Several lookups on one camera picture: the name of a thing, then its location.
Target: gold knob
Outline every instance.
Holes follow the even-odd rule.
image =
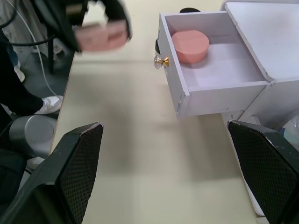
[[[169,58],[166,57],[164,59],[161,59],[159,56],[156,56],[154,58],[154,65],[156,67],[156,69],[159,69],[162,67],[162,65],[164,65],[165,67],[169,66]]]

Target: beige table surface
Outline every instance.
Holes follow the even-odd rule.
[[[127,0],[134,38],[76,56],[57,125],[104,123],[84,224],[255,224],[219,114],[177,121],[163,69],[153,66],[159,12],[219,10],[220,0]],[[85,22],[101,20],[91,6]]]

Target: open drawer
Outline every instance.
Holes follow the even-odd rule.
[[[171,36],[180,30],[198,30],[210,41],[199,63],[178,61]],[[248,51],[226,11],[161,14],[158,45],[178,118],[244,111],[269,83]]]

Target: pink block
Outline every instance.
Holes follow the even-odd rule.
[[[207,54],[210,42],[206,35],[197,30],[184,30],[172,36],[178,60],[184,63],[202,61]]]

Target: white cable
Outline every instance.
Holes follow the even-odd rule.
[[[13,6],[13,4],[10,2],[10,0],[7,0],[8,3],[15,9],[15,7]],[[31,31],[31,29],[29,28],[28,24],[26,23],[26,21],[24,20],[24,18],[22,17],[22,15],[18,12],[18,10],[15,9],[15,11],[17,12],[17,14],[20,16],[20,18],[23,20],[23,22],[25,23],[25,26],[27,27],[28,31],[30,32],[30,35],[32,36],[32,39],[34,42],[36,42],[36,39],[35,37],[33,36],[33,33]],[[47,87],[48,89],[55,95],[57,96],[57,94],[51,89],[51,87],[49,86],[49,83],[47,81],[47,77],[46,77],[46,74],[45,74],[45,70],[43,68],[43,60],[42,60],[42,55],[41,55],[41,51],[39,50],[39,47],[38,45],[36,45],[36,48],[37,48],[37,52],[38,52],[38,55],[39,55],[39,60],[41,61],[41,66],[42,66],[42,71],[43,71],[43,78],[47,84]]]

